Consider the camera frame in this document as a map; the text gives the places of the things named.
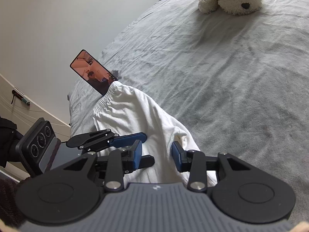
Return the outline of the person's dark sleeve forearm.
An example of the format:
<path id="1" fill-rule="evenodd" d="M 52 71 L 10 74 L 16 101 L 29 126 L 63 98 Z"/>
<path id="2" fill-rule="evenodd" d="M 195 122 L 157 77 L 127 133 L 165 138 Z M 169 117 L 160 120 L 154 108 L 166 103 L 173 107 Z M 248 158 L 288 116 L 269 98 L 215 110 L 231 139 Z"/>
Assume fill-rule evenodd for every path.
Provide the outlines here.
<path id="1" fill-rule="evenodd" d="M 1 179 L 1 220 L 10 227 L 19 227 L 25 220 L 25 216 L 18 209 L 15 197 L 17 190 L 29 180 L 21 180 L 16 183 L 12 179 Z"/>

